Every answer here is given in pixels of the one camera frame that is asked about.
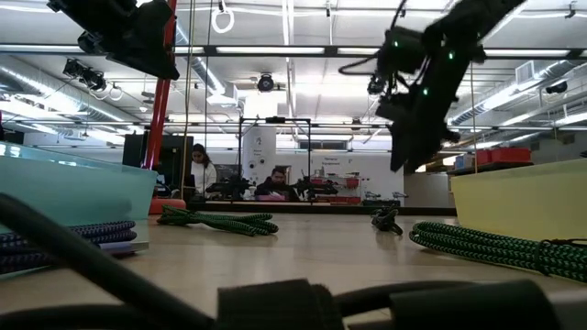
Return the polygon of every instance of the green braided cable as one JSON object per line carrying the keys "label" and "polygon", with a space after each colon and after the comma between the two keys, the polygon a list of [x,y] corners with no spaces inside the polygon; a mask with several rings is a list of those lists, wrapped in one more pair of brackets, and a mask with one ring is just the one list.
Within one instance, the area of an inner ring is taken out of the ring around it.
{"label": "green braided cable", "polygon": [[214,229],[225,230],[242,235],[256,236],[277,233],[279,227],[267,220],[271,214],[253,214],[244,216],[202,214],[184,209],[177,209],[168,205],[163,206],[160,225],[187,226],[204,224]]}
{"label": "green braided cable", "polygon": [[410,239],[427,248],[587,282],[587,247],[501,236],[455,225],[415,224]]}

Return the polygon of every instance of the white cylinder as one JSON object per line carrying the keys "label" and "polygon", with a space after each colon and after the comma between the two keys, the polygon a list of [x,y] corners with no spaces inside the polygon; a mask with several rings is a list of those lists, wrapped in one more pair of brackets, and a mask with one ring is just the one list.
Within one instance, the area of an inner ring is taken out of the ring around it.
{"label": "white cylinder", "polygon": [[[266,118],[277,115],[277,102],[269,93],[250,95],[245,101],[244,116]],[[246,131],[252,122],[243,126]],[[255,185],[271,176],[275,168],[277,129],[275,127],[253,127],[242,138],[243,178]]]}
{"label": "white cylinder", "polygon": [[275,168],[275,143],[277,140],[274,127],[253,127],[243,138],[242,167],[243,178],[255,185],[261,184],[271,176]]}

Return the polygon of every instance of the white shirt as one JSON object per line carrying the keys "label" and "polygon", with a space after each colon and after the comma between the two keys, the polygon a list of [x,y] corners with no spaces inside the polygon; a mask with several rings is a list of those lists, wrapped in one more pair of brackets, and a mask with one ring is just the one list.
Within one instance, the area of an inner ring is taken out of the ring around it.
{"label": "white shirt", "polygon": [[212,163],[204,169],[204,164],[192,161],[192,175],[194,176],[195,189],[199,193],[205,193],[205,189],[216,182],[216,168]]}

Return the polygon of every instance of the red pole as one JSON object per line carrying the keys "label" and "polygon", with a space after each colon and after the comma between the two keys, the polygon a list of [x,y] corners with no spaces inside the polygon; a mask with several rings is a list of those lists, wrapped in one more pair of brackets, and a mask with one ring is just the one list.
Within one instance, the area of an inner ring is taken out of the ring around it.
{"label": "red pole", "polygon": [[[175,61],[172,43],[173,34],[175,33],[175,8],[177,7],[177,0],[168,0],[168,4],[172,9],[173,15],[165,26],[163,45],[168,49],[172,61]],[[157,80],[155,102],[153,105],[153,118],[150,121],[149,144],[147,146],[147,152],[145,153],[145,160],[143,161],[144,169],[152,170],[153,166],[159,163],[159,151],[161,150],[161,140],[163,138],[163,124],[165,123],[165,113],[167,112],[167,99],[169,98],[170,83],[171,80],[169,79],[159,78]]]}

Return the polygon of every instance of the wooden table surface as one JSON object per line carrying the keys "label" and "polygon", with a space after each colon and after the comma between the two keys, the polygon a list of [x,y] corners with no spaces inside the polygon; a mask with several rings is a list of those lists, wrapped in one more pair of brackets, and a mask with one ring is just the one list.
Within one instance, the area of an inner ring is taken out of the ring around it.
{"label": "wooden table surface", "polygon": [[[156,285],[215,314],[220,287],[308,278],[333,293],[385,283],[428,280],[532,279],[546,291],[585,288],[578,282],[476,263],[428,251],[374,230],[367,215],[276,214],[276,236],[248,237],[204,225],[176,227],[150,220],[150,249],[122,260]],[[453,224],[451,218],[399,217],[406,233],[415,221]],[[0,312],[73,303],[115,303],[68,269],[51,269],[0,281]],[[386,311],[357,319],[389,317]]]}

